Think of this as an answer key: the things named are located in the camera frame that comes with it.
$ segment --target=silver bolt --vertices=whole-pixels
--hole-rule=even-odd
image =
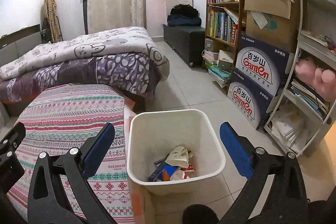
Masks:
[[[77,153],[78,153],[78,148],[75,148],[75,147],[74,147],[74,148],[71,148],[71,149],[70,149],[70,154],[71,154],[71,155],[76,155]]]
[[[291,159],[295,159],[295,154],[293,152],[289,152],[288,153],[288,156],[291,158]]]
[[[40,159],[43,159],[43,158],[46,157],[46,155],[47,155],[46,152],[41,152],[41,153],[39,154],[39,158],[40,158]]]
[[[255,150],[258,154],[262,155],[263,153],[265,153],[265,150],[261,147],[257,147],[257,149]]]

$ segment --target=striped tablecloth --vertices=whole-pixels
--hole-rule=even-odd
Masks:
[[[30,180],[39,153],[65,154],[96,136],[106,122],[115,127],[115,139],[96,175],[88,182],[118,223],[135,223],[126,173],[124,98],[107,85],[63,85],[42,92],[20,115],[26,137],[16,150],[25,170],[8,197],[27,219]],[[82,213],[65,176],[64,189],[75,213]]]

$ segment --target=gray headboard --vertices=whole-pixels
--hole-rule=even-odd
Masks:
[[[0,38],[0,67],[18,59],[41,43],[39,24]]]

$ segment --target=teal logo on box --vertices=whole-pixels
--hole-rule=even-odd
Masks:
[[[276,30],[278,28],[278,25],[277,25],[276,21],[272,20],[273,15],[265,14],[265,13],[263,13],[263,15],[267,20],[267,24],[264,28],[268,28],[270,30]],[[254,19],[253,19],[253,22],[254,22],[255,25],[258,25],[257,22]]]

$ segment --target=stuffed animal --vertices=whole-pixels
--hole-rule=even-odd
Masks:
[[[329,69],[317,68],[311,57],[300,59],[296,63],[295,74],[302,82],[315,89],[327,102],[332,102],[336,98],[335,73]]]

